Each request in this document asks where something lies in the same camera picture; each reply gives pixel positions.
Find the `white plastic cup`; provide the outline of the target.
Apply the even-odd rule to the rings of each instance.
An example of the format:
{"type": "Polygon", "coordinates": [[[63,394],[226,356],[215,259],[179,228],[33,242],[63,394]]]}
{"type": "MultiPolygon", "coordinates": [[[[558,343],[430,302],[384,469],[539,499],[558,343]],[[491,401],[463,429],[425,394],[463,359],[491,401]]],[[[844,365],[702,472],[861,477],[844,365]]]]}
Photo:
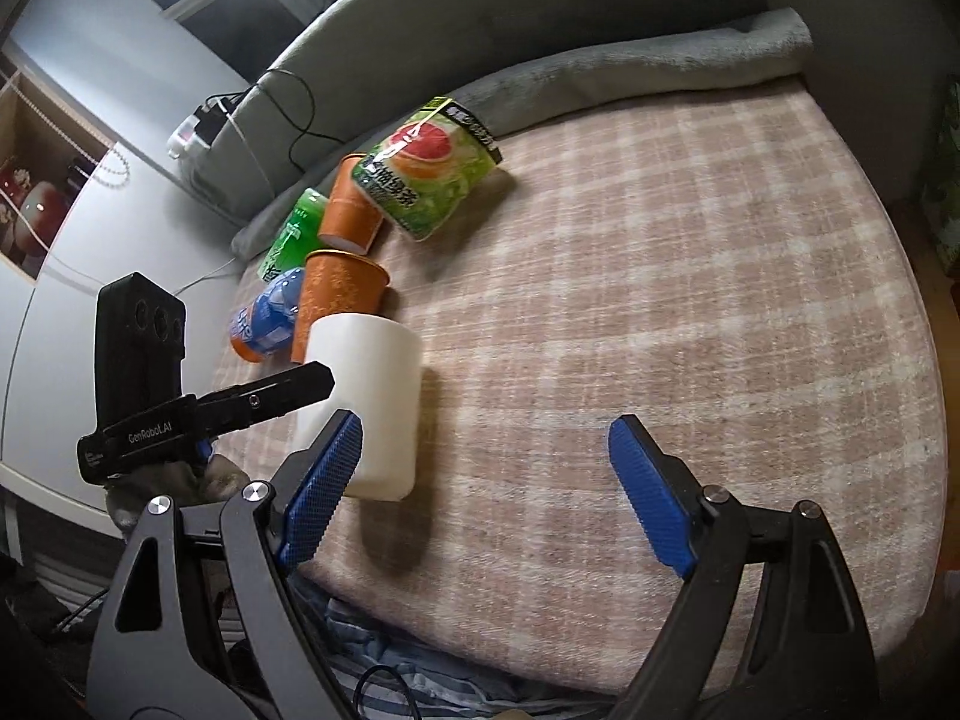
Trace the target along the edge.
{"type": "Polygon", "coordinates": [[[337,410],[350,410],[363,429],[361,457],[347,494],[397,502],[415,486],[420,421],[420,335],[371,314],[332,314],[311,325],[306,359],[329,367],[327,400],[296,411],[293,445],[308,447],[337,410]]]}

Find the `orange paper cup front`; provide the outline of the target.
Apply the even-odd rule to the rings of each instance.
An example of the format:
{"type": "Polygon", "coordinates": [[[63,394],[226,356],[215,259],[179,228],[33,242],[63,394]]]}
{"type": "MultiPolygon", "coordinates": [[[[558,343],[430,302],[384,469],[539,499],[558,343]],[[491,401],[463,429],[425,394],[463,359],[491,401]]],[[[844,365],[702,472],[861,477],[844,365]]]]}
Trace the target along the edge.
{"type": "Polygon", "coordinates": [[[332,314],[375,314],[389,284],[389,271],[370,257],[337,249],[311,252],[304,264],[291,361],[301,364],[306,358],[316,320],[332,314]]]}

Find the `orange paper cup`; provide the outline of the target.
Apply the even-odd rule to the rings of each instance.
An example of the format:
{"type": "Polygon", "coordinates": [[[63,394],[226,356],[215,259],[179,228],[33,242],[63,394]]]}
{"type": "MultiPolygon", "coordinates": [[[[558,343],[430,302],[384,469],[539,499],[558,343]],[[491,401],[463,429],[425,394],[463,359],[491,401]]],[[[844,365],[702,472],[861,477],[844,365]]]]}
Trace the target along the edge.
{"type": "Polygon", "coordinates": [[[340,161],[317,233],[327,247],[358,255],[370,252],[384,221],[379,208],[353,182],[353,169],[363,158],[363,153],[350,153],[340,161]]]}
{"type": "Polygon", "coordinates": [[[389,271],[370,257],[337,249],[311,252],[304,264],[291,361],[301,364],[306,358],[316,320],[332,314],[375,314],[389,284],[389,271]]]}

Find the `orange paper cup rear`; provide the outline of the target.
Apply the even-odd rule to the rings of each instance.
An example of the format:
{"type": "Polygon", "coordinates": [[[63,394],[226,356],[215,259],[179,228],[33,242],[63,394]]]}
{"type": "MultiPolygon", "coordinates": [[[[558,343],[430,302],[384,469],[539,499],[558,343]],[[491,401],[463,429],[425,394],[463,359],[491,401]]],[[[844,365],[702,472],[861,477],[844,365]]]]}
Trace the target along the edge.
{"type": "Polygon", "coordinates": [[[363,153],[350,153],[340,161],[317,233],[327,247],[358,255],[370,252],[384,221],[379,208],[353,182],[353,169],[363,158],[363,153]]]}

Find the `white power strip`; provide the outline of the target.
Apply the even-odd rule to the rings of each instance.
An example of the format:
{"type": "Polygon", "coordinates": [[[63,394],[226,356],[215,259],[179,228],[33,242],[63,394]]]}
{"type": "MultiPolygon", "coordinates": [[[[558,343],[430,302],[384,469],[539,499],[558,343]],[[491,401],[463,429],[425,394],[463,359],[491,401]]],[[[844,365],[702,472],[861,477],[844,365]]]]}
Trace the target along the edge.
{"type": "Polygon", "coordinates": [[[169,158],[174,161],[183,160],[189,154],[208,151],[210,143],[202,137],[200,127],[203,121],[197,112],[189,114],[185,119],[174,128],[174,132],[167,137],[166,151],[169,158]]]}

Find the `black power adapter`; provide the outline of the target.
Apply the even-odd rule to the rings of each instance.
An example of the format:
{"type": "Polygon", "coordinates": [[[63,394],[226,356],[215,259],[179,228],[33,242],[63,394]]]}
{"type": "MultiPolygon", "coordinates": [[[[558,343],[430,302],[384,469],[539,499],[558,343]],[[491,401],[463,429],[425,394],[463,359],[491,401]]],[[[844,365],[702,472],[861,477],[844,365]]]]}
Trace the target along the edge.
{"type": "Polygon", "coordinates": [[[212,146],[218,133],[228,124],[228,117],[235,112],[236,107],[238,107],[236,93],[208,96],[194,110],[194,117],[197,119],[194,125],[195,137],[199,138],[205,146],[212,146]]]}

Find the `striped blue cloth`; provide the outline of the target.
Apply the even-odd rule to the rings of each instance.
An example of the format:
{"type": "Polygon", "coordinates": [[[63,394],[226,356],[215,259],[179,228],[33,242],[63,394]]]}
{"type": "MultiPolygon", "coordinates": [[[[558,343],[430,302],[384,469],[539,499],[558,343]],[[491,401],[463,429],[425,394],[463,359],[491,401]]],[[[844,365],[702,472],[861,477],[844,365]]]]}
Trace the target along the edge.
{"type": "Polygon", "coordinates": [[[304,575],[288,589],[314,649],[364,718],[604,718],[612,695],[478,665],[337,600],[304,575]]]}

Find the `plaid pink table cover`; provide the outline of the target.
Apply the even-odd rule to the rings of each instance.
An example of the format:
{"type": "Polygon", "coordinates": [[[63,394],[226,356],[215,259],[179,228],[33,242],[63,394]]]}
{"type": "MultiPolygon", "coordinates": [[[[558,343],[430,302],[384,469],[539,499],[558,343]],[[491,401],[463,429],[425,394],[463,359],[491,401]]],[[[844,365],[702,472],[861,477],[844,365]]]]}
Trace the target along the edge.
{"type": "Polygon", "coordinates": [[[625,413],[747,504],[822,505],[874,649],[934,583],[947,429],[884,205],[794,78],[652,96],[506,137],[384,309],[423,341],[418,478],[347,500],[309,589],[446,652],[615,694],[679,578],[612,466],[625,413]]]}

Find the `grey blanket on sill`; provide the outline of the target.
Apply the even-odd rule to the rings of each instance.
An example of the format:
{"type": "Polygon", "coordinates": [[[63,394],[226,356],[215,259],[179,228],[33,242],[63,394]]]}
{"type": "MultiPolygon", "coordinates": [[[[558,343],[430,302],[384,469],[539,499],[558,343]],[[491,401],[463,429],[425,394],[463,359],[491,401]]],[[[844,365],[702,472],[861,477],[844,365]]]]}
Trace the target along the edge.
{"type": "Polygon", "coordinates": [[[272,62],[182,180],[245,224],[309,167],[436,94],[569,49],[698,31],[766,0],[337,0],[272,62]]]}

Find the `rolled grey blanket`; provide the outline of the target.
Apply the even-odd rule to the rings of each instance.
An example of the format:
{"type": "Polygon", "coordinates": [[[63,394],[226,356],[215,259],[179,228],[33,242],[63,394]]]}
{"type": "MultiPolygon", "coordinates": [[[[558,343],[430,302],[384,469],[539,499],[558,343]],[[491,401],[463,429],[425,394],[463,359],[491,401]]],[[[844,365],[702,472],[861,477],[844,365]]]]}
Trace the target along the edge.
{"type": "MultiPolygon", "coordinates": [[[[595,29],[564,32],[530,21],[501,31],[475,8],[402,16],[347,0],[319,16],[281,54],[347,127],[348,148],[370,146],[434,93],[465,104],[495,137],[620,99],[750,86],[796,75],[811,50],[809,28],[790,8],[706,31],[604,43],[595,29]]],[[[293,193],[324,181],[336,146],[304,172],[280,163],[288,135],[263,94],[224,127],[182,177],[242,223],[233,250],[249,260],[267,244],[293,193]]]]}

